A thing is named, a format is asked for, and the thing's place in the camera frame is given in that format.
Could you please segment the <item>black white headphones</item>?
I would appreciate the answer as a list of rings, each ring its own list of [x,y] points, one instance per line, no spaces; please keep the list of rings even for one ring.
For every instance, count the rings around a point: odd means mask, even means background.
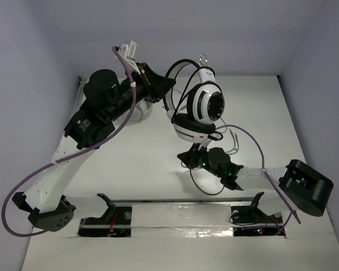
[[[191,59],[180,59],[175,62],[166,73],[166,77],[176,79],[180,71],[187,65],[196,67],[190,76],[199,76],[200,83],[188,90],[186,84],[177,105],[173,102],[173,88],[163,98],[167,117],[178,137],[200,144],[207,139],[219,141],[223,139],[216,131],[215,122],[218,121],[225,107],[225,99],[221,87],[216,83],[214,70],[201,62]]]

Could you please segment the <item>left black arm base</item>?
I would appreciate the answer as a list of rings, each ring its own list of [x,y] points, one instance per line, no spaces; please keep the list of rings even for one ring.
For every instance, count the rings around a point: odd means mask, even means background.
[[[117,206],[107,195],[98,193],[107,205],[101,217],[80,220],[79,237],[131,237],[132,205]]]

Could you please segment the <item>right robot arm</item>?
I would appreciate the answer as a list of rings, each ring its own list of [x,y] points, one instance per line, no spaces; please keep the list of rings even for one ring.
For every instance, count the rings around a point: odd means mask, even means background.
[[[324,214],[333,182],[306,163],[292,159],[275,168],[250,168],[237,165],[220,147],[206,149],[193,146],[177,155],[189,169],[202,168],[219,178],[229,190],[258,190],[250,217],[257,222],[286,210],[300,210],[310,216]]]

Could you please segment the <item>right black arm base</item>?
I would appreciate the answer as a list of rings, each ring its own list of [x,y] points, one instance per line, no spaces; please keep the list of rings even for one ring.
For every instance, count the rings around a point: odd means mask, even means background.
[[[249,205],[231,206],[229,223],[234,237],[285,236],[282,216],[265,215],[258,209],[263,194],[257,193]]]

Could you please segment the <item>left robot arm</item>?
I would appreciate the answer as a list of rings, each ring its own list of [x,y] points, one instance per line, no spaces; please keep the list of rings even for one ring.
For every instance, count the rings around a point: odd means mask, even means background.
[[[85,100],[64,129],[64,138],[76,142],[74,150],[60,152],[38,170],[39,178],[30,189],[12,197],[20,210],[29,213],[34,228],[55,232],[68,225],[76,207],[63,193],[86,159],[117,133],[114,121],[141,100],[159,102],[176,83],[155,73],[146,63],[131,75],[132,79],[120,82],[114,71],[100,69],[89,77],[83,87]]]

